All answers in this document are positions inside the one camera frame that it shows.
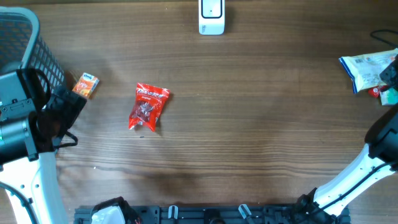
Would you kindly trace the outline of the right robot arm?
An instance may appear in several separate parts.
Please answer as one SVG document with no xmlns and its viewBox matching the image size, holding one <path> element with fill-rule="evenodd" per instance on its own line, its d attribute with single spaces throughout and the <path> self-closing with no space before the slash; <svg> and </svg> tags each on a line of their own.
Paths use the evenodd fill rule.
<svg viewBox="0 0 398 224">
<path fill-rule="evenodd" d="M 302 195 L 291 223 L 342 223 L 347 205 L 377 181 L 397 173 L 397 105 L 368 130 L 355 160 L 328 183 Z"/>
</svg>

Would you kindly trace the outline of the white barcode scanner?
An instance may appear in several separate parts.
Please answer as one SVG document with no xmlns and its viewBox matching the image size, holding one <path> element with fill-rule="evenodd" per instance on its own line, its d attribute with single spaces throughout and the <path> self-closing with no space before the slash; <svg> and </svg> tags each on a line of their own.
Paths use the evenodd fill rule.
<svg viewBox="0 0 398 224">
<path fill-rule="evenodd" d="M 198 30 L 201 35 L 222 35 L 225 0 L 198 0 Z"/>
</svg>

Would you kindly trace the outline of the orange tissue pack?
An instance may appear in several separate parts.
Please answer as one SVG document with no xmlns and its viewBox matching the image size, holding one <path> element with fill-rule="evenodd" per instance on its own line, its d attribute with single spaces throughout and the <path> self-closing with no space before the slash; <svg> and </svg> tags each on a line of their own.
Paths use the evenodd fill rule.
<svg viewBox="0 0 398 224">
<path fill-rule="evenodd" d="M 100 80 L 96 76 L 89 73 L 83 73 L 72 91 L 86 99 L 89 99 L 99 82 Z"/>
</svg>

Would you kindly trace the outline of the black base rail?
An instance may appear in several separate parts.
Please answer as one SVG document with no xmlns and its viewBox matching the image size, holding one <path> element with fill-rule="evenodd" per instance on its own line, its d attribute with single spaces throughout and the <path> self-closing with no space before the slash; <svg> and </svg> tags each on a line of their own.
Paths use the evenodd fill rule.
<svg viewBox="0 0 398 224">
<path fill-rule="evenodd" d="M 260 224 L 291 223 L 291 204 L 249 206 L 251 220 Z M 224 207 L 178 207 L 176 219 L 169 217 L 169 209 L 160 206 L 133 206 L 140 216 L 142 223 L 210 223 L 214 218 L 220 218 L 225 223 L 248 223 L 244 219 L 237 206 Z"/>
</svg>

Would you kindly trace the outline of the cream snack pouch blue seal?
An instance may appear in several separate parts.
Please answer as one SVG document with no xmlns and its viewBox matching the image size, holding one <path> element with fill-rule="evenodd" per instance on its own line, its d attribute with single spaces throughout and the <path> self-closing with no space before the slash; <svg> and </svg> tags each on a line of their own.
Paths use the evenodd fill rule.
<svg viewBox="0 0 398 224">
<path fill-rule="evenodd" d="M 386 85 L 380 78 L 397 56 L 397 49 L 383 52 L 340 57 L 339 62 L 352 81 L 353 93 Z"/>
</svg>

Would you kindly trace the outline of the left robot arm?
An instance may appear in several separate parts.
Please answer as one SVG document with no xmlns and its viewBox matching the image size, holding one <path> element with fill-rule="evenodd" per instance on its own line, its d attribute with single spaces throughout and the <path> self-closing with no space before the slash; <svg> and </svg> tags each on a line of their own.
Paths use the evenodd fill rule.
<svg viewBox="0 0 398 224">
<path fill-rule="evenodd" d="M 18 223 L 68 223 L 57 180 L 56 152 L 76 146 L 69 129 L 86 98 L 19 68 L 1 75 L 1 188 Z"/>
</svg>

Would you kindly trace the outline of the red candy bar wrapper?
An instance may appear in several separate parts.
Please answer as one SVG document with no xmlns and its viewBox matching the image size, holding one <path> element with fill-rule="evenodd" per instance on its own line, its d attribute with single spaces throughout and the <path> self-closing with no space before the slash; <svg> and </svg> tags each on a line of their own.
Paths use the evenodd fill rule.
<svg viewBox="0 0 398 224">
<path fill-rule="evenodd" d="M 387 88 L 388 88 L 388 86 L 386 86 L 386 85 L 375 86 L 375 87 L 370 88 L 368 90 L 368 93 L 370 96 L 372 96 L 374 98 L 378 98 L 378 97 L 380 97 L 381 93 L 384 92 Z"/>
</svg>

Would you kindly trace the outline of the teal tissue pack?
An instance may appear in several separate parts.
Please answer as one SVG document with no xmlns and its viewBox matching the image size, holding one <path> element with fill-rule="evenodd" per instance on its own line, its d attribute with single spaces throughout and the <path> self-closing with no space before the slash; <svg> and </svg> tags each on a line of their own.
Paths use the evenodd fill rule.
<svg viewBox="0 0 398 224">
<path fill-rule="evenodd" d="M 381 105 L 391 106 L 398 103 L 398 92 L 395 88 L 390 88 L 380 92 Z"/>
</svg>

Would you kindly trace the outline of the grey plastic shopping basket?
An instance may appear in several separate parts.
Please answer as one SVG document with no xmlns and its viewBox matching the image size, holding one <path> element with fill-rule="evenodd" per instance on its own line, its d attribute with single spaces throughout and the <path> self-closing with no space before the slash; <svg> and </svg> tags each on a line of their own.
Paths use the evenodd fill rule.
<svg viewBox="0 0 398 224">
<path fill-rule="evenodd" d="M 67 84 L 65 73 L 40 36 L 36 14 L 22 7 L 1 7 L 1 72 L 36 68 L 46 74 L 51 90 Z"/>
</svg>

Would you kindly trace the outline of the red snack bag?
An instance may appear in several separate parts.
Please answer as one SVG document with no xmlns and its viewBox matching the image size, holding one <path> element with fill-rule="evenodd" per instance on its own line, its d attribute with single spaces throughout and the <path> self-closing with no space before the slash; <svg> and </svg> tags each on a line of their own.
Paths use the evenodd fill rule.
<svg viewBox="0 0 398 224">
<path fill-rule="evenodd" d="M 170 96 L 170 90 L 145 83 L 137 83 L 136 99 L 129 115 L 129 129 L 146 126 L 155 131 L 163 107 Z"/>
</svg>

